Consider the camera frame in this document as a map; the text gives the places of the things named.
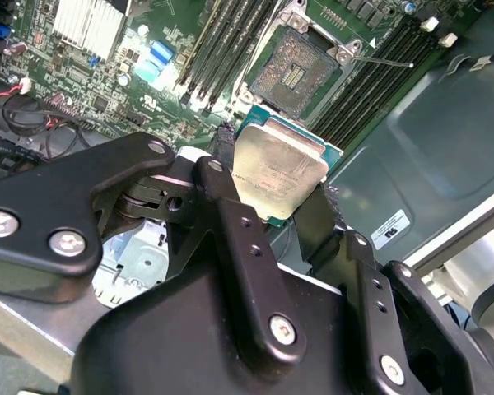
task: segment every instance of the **bolt hole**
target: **bolt hole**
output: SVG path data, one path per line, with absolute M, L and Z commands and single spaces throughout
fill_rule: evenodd
M 251 245 L 250 246 L 250 253 L 254 255 L 255 257 L 261 257 L 262 256 L 262 250 L 258 245 Z
M 166 201 L 166 208 L 168 208 L 169 211 L 178 211 L 182 204 L 183 199 L 181 197 L 170 197 Z
M 382 313 L 388 313 L 388 309 L 386 309 L 386 306 L 384 306 L 381 302 L 377 302 L 377 308 L 379 308 Z
M 160 142 L 150 142 L 150 144 L 148 144 L 148 148 L 158 154 L 164 154 L 166 152 L 165 146 L 163 146 Z
M 211 160 L 210 162 L 208 162 L 208 165 L 211 166 L 215 171 L 223 171 L 221 163 L 217 160 Z
M 358 233 L 355 233 L 355 237 L 357 238 L 357 241 L 359 242 L 360 245 L 367 245 L 368 243 L 366 242 L 366 239 L 359 235 Z
M 243 217 L 241 219 L 241 225 L 244 227 L 244 228 L 250 228 L 250 225 L 251 225 L 251 220 L 249 218 L 245 218 Z

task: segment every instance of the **gray metal panel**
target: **gray metal panel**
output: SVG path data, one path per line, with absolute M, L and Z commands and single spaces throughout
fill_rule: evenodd
M 0 343 L 55 382 L 65 383 L 79 341 L 108 311 L 93 289 L 73 303 L 61 304 L 0 295 Z
M 494 229 L 434 271 L 433 281 L 472 311 L 479 296 L 494 285 Z
M 494 10 L 460 53 L 494 53 Z M 494 63 L 440 81 L 428 72 L 350 155 L 330 184 L 347 223 L 367 237 L 399 209 L 411 225 L 376 256 L 404 259 L 494 193 Z

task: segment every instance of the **motherboard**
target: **motherboard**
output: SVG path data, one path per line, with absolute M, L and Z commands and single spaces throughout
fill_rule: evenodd
M 18 0 L 0 79 L 28 77 L 29 95 L 113 138 L 205 148 L 261 105 L 347 151 L 478 13 L 469 0 Z

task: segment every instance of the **blue connector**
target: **blue connector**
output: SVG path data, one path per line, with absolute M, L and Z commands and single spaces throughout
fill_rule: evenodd
M 11 34 L 11 27 L 0 23 L 0 39 L 6 39 Z
M 150 53 L 156 59 L 156 61 L 162 66 L 161 70 L 165 68 L 166 64 L 174 56 L 174 52 L 159 41 L 154 41 L 154 44 L 152 44 L 150 48 Z
M 99 64 L 99 62 L 100 62 L 100 56 L 92 56 L 88 61 L 88 65 L 90 67 L 95 67 L 96 65 Z

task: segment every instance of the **black metal bracket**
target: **black metal bracket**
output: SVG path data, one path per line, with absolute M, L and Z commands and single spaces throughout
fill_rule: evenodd
M 428 392 L 494 393 L 494 369 L 415 272 L 396 261 L 381 271 L 394 288 L 408 360 Z
M 0 211 L 19 226 L 0 238 L 0 292 L 52 302 L 77 298 L 100 263 L 100 233 L 121 192 L 168 169 L 174 158 L 166 144 L 136 133 L 1 179 Z M 49 239 L 60 230 L 78 233 L 84 251 L 55 253 Z
M 17 196 L 22 187 L 26 199 Z M 197 164 L 175 159 L 162 142 L 133 134 L 0 181 L 0 211 L 20 222 L 0 238 L 0 292 L 73 300 L 100 263 L 100 235 L 154 218 L 179 230 L 169 237 L 171 272 L 218 263 L 251 369 L 277 379 L 305 355 L 305 332 L 256 211 L 240 203 L 231 172 L 210 156 Z M 85 249 L 75 257 L 55 253 L 49 238 L 60 230 L 80 235 Z M 275 318 L 286 325 L 275 327 Z
M 345 332 L 347 376 L 363 393 L 415 393 L 394 297 L 377 271 L 370 243 L 348 230 L 336 190 L 317 187 L 295 214 L 303 258 L 312 275 L 347 297 Z

